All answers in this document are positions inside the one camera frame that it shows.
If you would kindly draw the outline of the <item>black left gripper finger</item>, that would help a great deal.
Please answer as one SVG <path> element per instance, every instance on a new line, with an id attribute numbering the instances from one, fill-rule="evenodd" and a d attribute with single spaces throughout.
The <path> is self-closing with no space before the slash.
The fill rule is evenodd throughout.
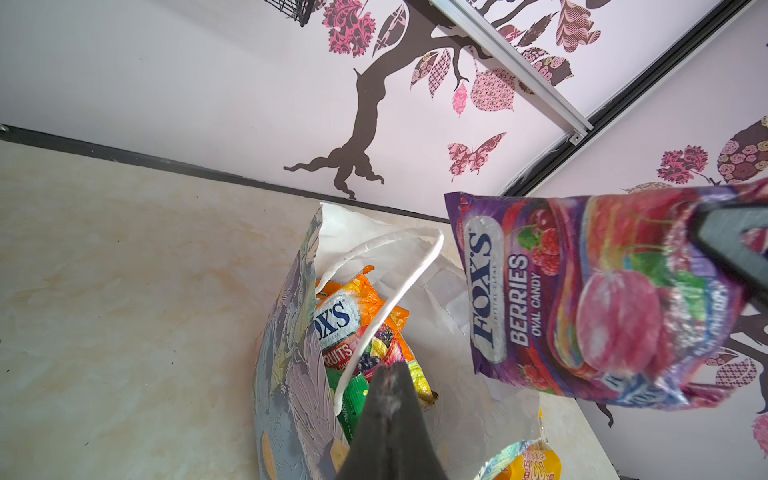
<path id="1" fill-rule="evenodd" d="M 376 370 L 339 479 L 444 479 L 408 366 Z"/>

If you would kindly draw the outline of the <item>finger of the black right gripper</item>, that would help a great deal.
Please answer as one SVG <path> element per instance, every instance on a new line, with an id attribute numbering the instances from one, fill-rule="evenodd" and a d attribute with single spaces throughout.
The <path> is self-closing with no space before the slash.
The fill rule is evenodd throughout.
<path id="1" fill-rule="evenodd" d="M 767 258 L 743 240 L 749 230 L 767 229 L 767 202 L 703 203 L 687 227 L 690 241 L 716 265 L 741 284 L 749 302 L 767 311 Z"/>

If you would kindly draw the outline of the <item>light green Fox's candy packet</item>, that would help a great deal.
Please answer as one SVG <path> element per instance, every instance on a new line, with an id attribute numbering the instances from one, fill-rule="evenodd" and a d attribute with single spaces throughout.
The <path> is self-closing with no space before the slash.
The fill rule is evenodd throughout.
<path id="1" fill-rule="evenodd" d="M 369 390 L 369 382 L 363 374 L 351 378 L 342 395 L 341 412 L 337 415 L 344 435 L 352 443 L 358 422 L 362 415 Z"/>

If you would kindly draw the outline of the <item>floral white paper bag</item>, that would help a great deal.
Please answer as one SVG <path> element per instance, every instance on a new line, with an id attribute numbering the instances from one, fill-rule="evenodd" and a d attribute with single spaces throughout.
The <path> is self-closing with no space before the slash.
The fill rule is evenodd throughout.
<path id="1" fill-rule="evenodd" d="M 433 227 L 403 228 L 325 204 L 313 217 L 264 331 L 253 382 L 258 471 L 264 479 L 333 479 L 351 446 L 337 415 L 366 346 L 394 307 L 402 336 L 437 393 L 423 419 L 451 479 L 489 479 L 520 442 L 539 436 L 536 392 L 474 370 L 464 272 L 440 255 Z M 343 371 L 323 361 L 316 295 L 364 267 L 384 306 Z"/>

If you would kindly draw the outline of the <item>purple Fox's candy packet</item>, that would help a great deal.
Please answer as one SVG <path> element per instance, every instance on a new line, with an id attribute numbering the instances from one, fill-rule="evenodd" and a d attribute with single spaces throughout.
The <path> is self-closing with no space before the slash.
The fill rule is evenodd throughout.
<path id="1" fill-rule="evenodd" d="M 746 293 L 687 229 L 701 206 L 766 197 L 762 180 L 568 198 L 448 193 L 475 372 L 629 408 L 722 403 L 731 385 L 694 377 Z"/>

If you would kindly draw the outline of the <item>yellow snack packet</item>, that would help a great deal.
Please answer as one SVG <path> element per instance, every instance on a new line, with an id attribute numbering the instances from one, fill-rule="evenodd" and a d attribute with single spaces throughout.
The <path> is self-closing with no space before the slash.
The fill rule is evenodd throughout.
<path id="1" fill-rule="evenodd" d="M 539 437 L 533 441 L 516 444 L 504 460 L 502 467 L 494 471 L 493 480 L 559 480 L 562 463 L 547 443 L 543 423 L 543 411 L 538 412 Z"/>

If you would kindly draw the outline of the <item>orange red Fox's candy packet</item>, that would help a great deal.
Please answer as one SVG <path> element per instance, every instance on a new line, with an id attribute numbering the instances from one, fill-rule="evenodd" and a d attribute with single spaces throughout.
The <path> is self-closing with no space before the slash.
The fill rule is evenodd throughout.
<path id="1" fill-rule="evenodd" d="M 431 388 L 421 365 L 403 338 L 400 328 L 391 320 L 386 320 L 378 328 L 363 351 L 355 374 L 362 374 L 367 380 L 371 380 L 378 367 L 391 366 L 397 362 L 407 365 L 421 407 L 427 409 L 433 406 L 438 395 Z"/>

